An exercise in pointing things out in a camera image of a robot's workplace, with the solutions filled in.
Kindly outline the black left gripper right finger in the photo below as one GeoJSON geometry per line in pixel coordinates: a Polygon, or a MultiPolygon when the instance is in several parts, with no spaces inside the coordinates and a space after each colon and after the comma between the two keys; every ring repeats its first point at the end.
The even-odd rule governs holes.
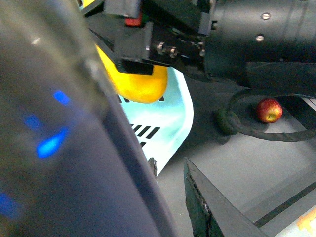
{"type": "Polygon", "coordinates": [[[265,237],[188,158],[184,164],[186,207],[195,237],[265,237]]]}

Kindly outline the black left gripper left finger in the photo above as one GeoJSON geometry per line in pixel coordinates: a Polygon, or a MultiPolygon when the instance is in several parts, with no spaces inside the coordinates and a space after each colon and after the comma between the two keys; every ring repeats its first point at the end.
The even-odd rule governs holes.
{"type": "Polygon", "coordinates": [[[72,0],[0,3],[0,234],[178,236],[72,0]]]}

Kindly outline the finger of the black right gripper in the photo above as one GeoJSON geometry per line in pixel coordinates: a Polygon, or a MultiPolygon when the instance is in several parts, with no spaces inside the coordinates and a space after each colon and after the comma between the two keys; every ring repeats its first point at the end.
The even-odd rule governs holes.
{"type": "Polygon", "coordinates": [[[114,63],[119,72],[152,75],[154,65],[171,66],[167,55],[170,46],[153,27],[89,28],[97,46],[114,63]]]}
{"type": "Polygon", "coordinates": [[[81,2],[81,11],[86,18],[99,13],[114,17],[128,16],[127,0],[82,0],[81,2]]]}

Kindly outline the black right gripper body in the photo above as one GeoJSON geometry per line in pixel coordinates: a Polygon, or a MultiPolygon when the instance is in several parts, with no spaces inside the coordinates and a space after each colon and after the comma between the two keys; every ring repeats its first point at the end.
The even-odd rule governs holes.
{"type": "Polygon", "coordinates": [[[206,79],[205,43],[211,26],[213,0],[128,0],[128,16],[143,16],[144,27],[165,40],[173,67],[192,79],[206,79]]]}

